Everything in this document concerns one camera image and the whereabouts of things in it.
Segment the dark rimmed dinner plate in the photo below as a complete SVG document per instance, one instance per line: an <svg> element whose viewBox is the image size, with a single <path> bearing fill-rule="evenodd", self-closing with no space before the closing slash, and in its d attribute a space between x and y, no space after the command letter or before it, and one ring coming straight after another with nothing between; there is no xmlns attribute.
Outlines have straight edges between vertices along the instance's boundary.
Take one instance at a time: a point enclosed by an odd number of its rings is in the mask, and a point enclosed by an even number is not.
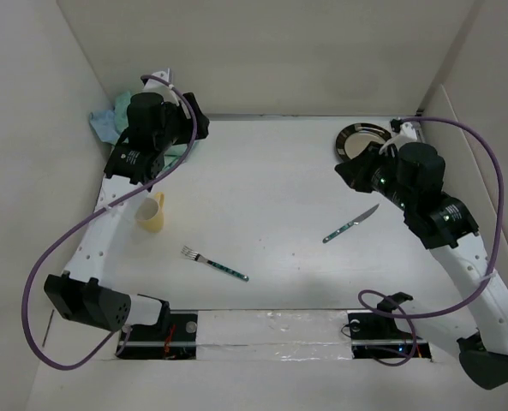
<svg viewBox="0 0 508 411"><path fill-rule="evenodd" d="M376 124L357 122L343 128L336 138L335 152L344 162L357 157L369 143L383 145L391 138L391 133Z"/></svg>

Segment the knife with green handle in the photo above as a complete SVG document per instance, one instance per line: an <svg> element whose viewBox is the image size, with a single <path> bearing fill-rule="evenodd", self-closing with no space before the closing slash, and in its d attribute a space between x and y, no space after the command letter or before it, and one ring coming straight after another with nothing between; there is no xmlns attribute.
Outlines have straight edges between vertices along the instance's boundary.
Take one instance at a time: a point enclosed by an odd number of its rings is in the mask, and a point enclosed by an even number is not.
<svg viewBox="0 0 508 411"><path fill-rule="evenodd" d="M378 208L380 207L379 204L377 205L374 205L373 207L369 208L368 210L366 210L365 212L363 212L362 214L360 214L359 216L353 218L352 220L350 220L348 223L346 223L345 225L339 227L338 229L335 229L334 231L332 231L329 235L327 235L323 240L322 240L322 243L323 244L326 244L328 243L329 241L332 241L334 238L336 238L337 236L343 234L343 232L347 231L348 229L352 228L353 226L356 226L360 223L362 223L363 221L365 221L367 218L369 218L370 216L372 216L377 210Z"/></svg>

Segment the green patterned cloth placemat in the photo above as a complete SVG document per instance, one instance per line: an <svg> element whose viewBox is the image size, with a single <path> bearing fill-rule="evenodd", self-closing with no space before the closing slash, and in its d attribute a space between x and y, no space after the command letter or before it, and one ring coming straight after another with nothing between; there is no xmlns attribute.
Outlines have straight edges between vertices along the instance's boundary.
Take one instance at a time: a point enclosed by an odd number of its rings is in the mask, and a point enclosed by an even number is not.
<svg viewBox="0 0 508 411"><path fill-rule="evenodd" d="M196 129L194 138L183 140L183 111L177 104L165 102L154 92L133 94L125 92L115 100L112 110L94 111L89 122L99 139L114 147L144 153L162 153L172 146L186 146L198 141Z"/></svg>

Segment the fork with green handle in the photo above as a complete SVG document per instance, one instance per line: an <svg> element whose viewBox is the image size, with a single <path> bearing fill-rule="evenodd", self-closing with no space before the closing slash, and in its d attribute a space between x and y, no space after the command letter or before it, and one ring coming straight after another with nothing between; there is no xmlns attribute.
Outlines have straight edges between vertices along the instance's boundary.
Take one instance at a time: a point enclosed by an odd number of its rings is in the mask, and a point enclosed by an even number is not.
<svg viewBox="0 0 508 411"><path fill-rule="evenodd" d="M221 271L221 272L223 272L229 276L232 276L234 278L237 278L245 283L247 283L249 281L249 276L246 276L246 275L242 274L241 272L235 271L225 265L221 265L215 261L207 259L200 253L195 252L195 250L191 249L190 247L184 246L182 248L181 253L188 259L191 259L191 260L201 263L203 265L211 266L213 269Z"/></svg>

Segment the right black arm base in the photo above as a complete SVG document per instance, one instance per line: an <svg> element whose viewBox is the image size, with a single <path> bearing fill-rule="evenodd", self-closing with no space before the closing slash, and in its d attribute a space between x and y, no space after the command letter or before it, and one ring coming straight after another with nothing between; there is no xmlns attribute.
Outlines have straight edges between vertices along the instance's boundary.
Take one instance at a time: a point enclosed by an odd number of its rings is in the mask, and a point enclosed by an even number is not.
<svg viewBox="0 0 508 411"><path fill-rule="evenodd" d="M397 328L393 319L376 315L367 309L347 312L347 322L341 327L342 335L350 340L354 360L376 360L388 366L411 359L433 358L429 344L417 337L414 346L409 332Z"/></svg>

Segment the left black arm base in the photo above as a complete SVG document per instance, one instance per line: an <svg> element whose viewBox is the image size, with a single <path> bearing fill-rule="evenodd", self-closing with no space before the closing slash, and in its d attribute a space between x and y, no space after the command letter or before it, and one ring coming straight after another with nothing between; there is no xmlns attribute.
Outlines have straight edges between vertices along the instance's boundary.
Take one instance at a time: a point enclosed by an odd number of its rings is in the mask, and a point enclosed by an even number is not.
<svg viewBox="0 0 508 411"><path fill-rule="evenodd" d="M162 331L136 325L128 341L122 331L116 357L121 360L195 360L198 312L172 311Z"/></svg>

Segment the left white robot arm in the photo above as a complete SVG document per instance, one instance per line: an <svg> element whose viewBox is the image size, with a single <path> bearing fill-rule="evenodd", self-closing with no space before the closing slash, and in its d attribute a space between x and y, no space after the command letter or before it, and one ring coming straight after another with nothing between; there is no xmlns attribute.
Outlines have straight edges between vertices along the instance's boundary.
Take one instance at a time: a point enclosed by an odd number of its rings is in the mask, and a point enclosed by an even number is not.
<svg viewBox="0 0 508 411"><path fill-rule="evenodd" d="M134 215L147 198L143 185L159 176L164 155L186 146L193 135L208 136L209 120L193 93L174 104L156 92L135 94L127 108L128 126L104 169L98 209L60 275L49 275L44 291L69 321L106 331L139 326L151 339L170 331L169 304L147 295L114 289L117 256L135 227Z"/></svg>

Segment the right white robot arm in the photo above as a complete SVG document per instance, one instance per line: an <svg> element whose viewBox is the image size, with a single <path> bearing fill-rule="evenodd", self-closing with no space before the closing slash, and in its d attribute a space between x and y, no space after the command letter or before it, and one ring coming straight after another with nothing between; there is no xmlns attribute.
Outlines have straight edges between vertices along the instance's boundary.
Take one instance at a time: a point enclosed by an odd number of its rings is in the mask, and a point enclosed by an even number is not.
<svg viewBox="0 0 508 411"><path fill-rule="evenodd" d="M399 332L422 338L458 359L479 387L508 383L508 288L495 270L479 227L467 206L446 194L445 160L430 145L408 142L369 144L335 171L356 192L378 192L403 212L408 229L444 268L462 296L472 325L449 319L454 308L428 312L404 292L382 296L373 308L375 326L385 337Z"/></svg>

